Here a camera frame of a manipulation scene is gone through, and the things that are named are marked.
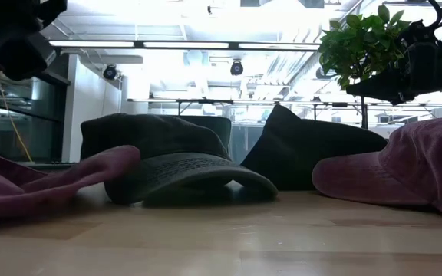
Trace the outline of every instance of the cap visor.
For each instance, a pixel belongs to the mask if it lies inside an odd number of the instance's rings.
[[[218,189],[232,180],[267,199],[277,188],[266,177],[243,166],[205,153],[172,153],[141,160],[125,176],[105,183],[110,199],[132,204],[177,188]]]
[[[312,180],[324,195],[380,205],[427,205],[381,167],[379,152],[340,156],[320,161]]]

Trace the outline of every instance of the security camera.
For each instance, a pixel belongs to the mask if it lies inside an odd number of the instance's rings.
[[[239,76],[243,74],[243,65],[241,61],[234,61],[233,65],[231,65],[231,75],[232,76]]]
[[[117,70],[116,64],[108,64],[104,70],[104,78],[109,81],[115,81],[120,77],[120,72]]]

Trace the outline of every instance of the green leaves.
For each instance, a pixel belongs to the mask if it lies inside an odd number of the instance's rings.
[[[360,28],[361,27],[361,19],[357,15],[348,15],[345,18],[345,22],[351,28]]]
[[[384,23],[388,23],[390,21],[390,11],[385,5],[378,7],[378,16],[384,21]]]
[[[390,25],[394,25],[395,23],[397,23],[397,22],[402,18],[402,16],[404,16],[404,11],[403,11],[403,10],[397,12],[397,13],[391,18],[389,24],[390,24]]]
[[[342,26],[342,24],[339,21],[336,21],[336,20],[330,21],[330,27],[332,27],[332,28],[339,29],[341,26]]]
[[[346,25],[330,21],[331,30],[323,31],[318,48],[324,73],[335,71],[340,77],[338,85],[344,90],[353,83],[351,79],[366,80],[403,58],[395,44],[398,34],[410,24],[401,20],[403,15],[400,11],[390,18],[390,12],[382,5],[377,15],[348,15]]]

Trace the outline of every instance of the maroon fabric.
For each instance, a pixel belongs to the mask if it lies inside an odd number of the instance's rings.
[[[442,118],[395,130],[381,152],[324,159],[312,178],[321,193],[338,199],[442,212]]]
[[[63,172],[46,174],[0,157],[0,217],[37,215],[66,203],[85,186],[123,175],[139,162],[134,146],[118,146]]]

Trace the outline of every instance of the baseball cap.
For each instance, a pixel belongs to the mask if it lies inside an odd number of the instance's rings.
[[[337,199],[442,212],[442,118],[395,130],[382,151],[322,160],[313,183]]]
[[[63,172],[47,174],[0,157],[0,218],[57,209],[85,186],[113,179],[140,159],[133,146],[98,153]]]
[[[157,197],[169,189],[218,189],[235,180],[261,199],[272,199],[277,188],[264,176],[236,165],[219,137],[179,117],[116,113],[81,124],[81,156],[132,145],[141,162],[124,176],[105,183],[110,199],[129,205]]]
[[[174,115],[189,123],[205,127],[212,130],[221,140],[225,149],[229,148],[229,138],[231,137],[231,120],[225,117],[194,116],[194,115]]]
[[[318,161],[374,152],[386,144],[383,137],[371,131],[302,120],[286,107],[276,105],[242,166],[267,177],[279,190],[315,190],[312,171]]]

